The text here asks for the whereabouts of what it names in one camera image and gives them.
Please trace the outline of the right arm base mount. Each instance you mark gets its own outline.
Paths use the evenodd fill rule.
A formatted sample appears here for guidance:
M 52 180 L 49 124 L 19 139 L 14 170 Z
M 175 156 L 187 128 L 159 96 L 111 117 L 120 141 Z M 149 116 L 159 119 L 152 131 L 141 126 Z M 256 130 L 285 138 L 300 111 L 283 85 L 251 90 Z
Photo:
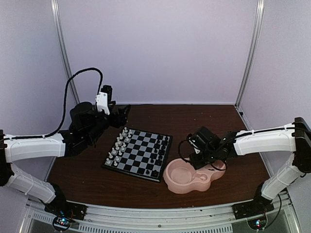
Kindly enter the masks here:
M 257 215 L 264 215 L 266 212 L 274 210 L 273 204 L 247 201 L 232 205 L 235 219 L 249 218 Z

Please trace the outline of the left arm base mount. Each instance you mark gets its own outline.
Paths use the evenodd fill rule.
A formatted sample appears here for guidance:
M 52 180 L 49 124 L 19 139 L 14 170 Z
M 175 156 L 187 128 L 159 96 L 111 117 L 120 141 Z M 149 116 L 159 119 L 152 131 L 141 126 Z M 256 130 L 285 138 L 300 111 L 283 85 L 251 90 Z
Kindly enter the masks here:
M 44 210 L 52 213 L 57 217 L 64 217 L 69 220 L 84 220 L 87 206 L 73 202 L 67 202 L 64 207 L 53 207 L 50 204 L 44 203 Z

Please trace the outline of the black rook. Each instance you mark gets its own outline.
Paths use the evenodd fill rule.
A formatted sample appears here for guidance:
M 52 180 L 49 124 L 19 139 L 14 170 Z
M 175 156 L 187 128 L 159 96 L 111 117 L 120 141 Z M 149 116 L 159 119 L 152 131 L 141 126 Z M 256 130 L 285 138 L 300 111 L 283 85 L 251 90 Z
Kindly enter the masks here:
M 152 172 L 152 176 L 153 176 L 153 177 L 157 177 L 157 176 L 158 176 L 158 172 L 157 172 L 156 170 L 154 170 L 154 171 Z

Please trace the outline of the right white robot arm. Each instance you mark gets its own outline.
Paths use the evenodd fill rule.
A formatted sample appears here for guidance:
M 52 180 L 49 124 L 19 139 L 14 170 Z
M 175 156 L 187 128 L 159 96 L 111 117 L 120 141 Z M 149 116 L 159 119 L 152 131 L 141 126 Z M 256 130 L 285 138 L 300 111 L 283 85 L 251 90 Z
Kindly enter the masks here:
M 219 138 L 206 127 L 189 134 L 186 141 L 194 148 L 188 163 L 198 170 L 216 161 L 259 152 L 289 151 L 290 157 L 275 175 L 258 186 L 249 203 L 253 214 L 260 214 L 283 189 L 311 171 L 311 129 L 302 117 L 284 126 L 263 130 L 228 132 Z

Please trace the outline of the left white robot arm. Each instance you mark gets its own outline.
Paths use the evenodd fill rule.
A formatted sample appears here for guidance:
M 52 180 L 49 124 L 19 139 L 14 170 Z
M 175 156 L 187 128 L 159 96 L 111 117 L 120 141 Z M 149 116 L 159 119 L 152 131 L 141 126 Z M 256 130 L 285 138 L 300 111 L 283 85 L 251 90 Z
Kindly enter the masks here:
M 89 147 L 110 126 L 119 128 L 127 123 L 130 105 L 110 114 L 100 111 L 90 102 L 81 102 L 70 110 L 71 124 L 67 130 L 51 136 L 0 135 L 0 184 L 34 196 L 60 216 L 70 211 L 70 205 L 61 189 L 41 181 L 14 165 L 14 161 L 40 157 L 73 157 Z

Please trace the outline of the black and white chessboard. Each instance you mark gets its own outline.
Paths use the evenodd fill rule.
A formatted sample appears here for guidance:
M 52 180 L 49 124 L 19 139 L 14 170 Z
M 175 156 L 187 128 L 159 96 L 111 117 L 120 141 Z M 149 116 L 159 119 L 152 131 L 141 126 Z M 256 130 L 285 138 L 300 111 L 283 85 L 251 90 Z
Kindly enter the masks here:
M 115 143 L 117 142 L 117 138 L 114 142 L 114 145 L 111 147 L 110 151 L 105 156 L 104 162 L 102 163 L 102 168 L 109 169 L 115 172 L 123 173 L 126 175 L 142 178 L 145 180 L 150 180 L 153 182 L 161 182 L 163 173 L 167 164 L 168 155 L 170 152 L 171 144 L 173 141 L 173 137 L 167 134 L 159 134 L 153 132 L 146 132 L 136 129 L 127 128 L 128 133 L 129 131 L 132 132 L 132 136 L 123 137 L 122 131 L 119 133 L 119 136 L 122 136 L 123 139 L 121 143 L 119 143 L 119 149 L 115 149 L 117 151 L 116 154 L 112 154 L 113 158 L 110 159 L 108 153 L 112 151 L 112 148 L 115 148 Z M 162 139 L 160 140 L 160 148 L 157 149 L 158 153 L 154 153 L 155 144 L 157 144 L 157 137 L 158 135 L 162 135 Z M 169 140 L 165 148 L 165 154 L 163 155 L 163 161 L 160 166 L 156 164 L 158 160 L 159 151 L 162 150 L 162 141 L 164 141 L 165 137 L 168 136 Z M 125 138 L 128 137 L 130 140 L 129 142 L 125 142 Z M 125 145 L 125 149 L 121 150 L 121 145 Z M 116 156 L 120 157 L 117 167 L 113 166 L 113 162 L 115 161 Z M 111 160 L 111 164 L 106 164 L 106 159 L 109 158 Z M 158 172 L 157 177 L 152 176 L 152 172 L 156 170 Z

